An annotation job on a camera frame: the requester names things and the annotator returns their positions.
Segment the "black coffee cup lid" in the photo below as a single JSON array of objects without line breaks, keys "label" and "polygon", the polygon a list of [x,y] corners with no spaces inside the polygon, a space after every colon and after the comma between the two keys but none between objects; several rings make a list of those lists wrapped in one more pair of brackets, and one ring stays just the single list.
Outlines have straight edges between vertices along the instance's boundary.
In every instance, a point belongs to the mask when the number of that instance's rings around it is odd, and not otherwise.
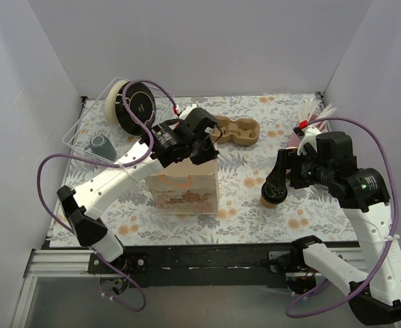
[{"label": "black coffee cup lid", "polygon": [[288,195],[287,189],[279,189],[275,185],[265,182],[261,188],[261,195],[267,195],[269,197],[281,197]]}]

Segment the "brown paper coffee cup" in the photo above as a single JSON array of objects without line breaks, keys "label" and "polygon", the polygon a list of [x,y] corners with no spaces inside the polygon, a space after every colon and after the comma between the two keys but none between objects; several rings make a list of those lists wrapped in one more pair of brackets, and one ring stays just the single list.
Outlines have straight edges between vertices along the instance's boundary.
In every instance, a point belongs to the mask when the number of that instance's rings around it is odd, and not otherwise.
[{"label": "brown paper coffee cup", "polygon": [[281,197],[269,197],[267,195],[261,195],[260,202],[261,205],[265,208],[275,208],[281,203],[283,203],[286,199],[286,196]]}]

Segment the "kraft paper takeout bag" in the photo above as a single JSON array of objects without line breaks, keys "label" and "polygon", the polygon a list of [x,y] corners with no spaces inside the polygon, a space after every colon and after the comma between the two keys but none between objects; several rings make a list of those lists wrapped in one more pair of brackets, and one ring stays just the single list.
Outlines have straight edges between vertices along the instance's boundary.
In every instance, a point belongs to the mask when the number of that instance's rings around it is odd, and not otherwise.
[{"label": "kraft paper takeout bag", "polygon": [[145,182],[153,204],[164,214],[213,215],[218,212],[216,159],[201,165],[194,165],[190,159],[185,159],[148,176]]}]

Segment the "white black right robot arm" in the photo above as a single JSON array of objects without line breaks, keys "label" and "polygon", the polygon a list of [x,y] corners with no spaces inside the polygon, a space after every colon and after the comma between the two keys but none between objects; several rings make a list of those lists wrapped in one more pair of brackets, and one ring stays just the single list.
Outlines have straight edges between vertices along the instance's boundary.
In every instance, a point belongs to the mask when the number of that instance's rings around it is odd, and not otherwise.
[{"label": "white black right robot arm", "polygon": [[314,269],[348,297],[355,317],[364,325],[401,321],[401,249],[394,227],[385,181],[372,168],[360,169],[352,139],[343,132],[305,135],[297,148],[277,153],[272,172],[261,189],[261,203],[274,208],[288,195],[288,187],[322,185],[334,197],[357,236],[365,273],[333,253],[316,236],[292,242],[290,252],[271,260],[277,269]]}]

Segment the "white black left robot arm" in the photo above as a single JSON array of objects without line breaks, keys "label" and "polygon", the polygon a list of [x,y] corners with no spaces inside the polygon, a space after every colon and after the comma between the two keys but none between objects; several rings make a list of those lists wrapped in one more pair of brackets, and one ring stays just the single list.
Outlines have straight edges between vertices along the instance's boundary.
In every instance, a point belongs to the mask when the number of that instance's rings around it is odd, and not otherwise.
[{"label": "white black left robot arm", "polygon": [[210,134],[217,119],[200,107],[184,110],[178,118],[152,127],[131,149],[99,175],[75,188],[57,191],[61,208],[80,246],[103,258],[112,273],[126,268],[127,257],[118,238],[103,223],[105,210],[131,187],[172,163],[190,159],[201,165],[218,155]]}]

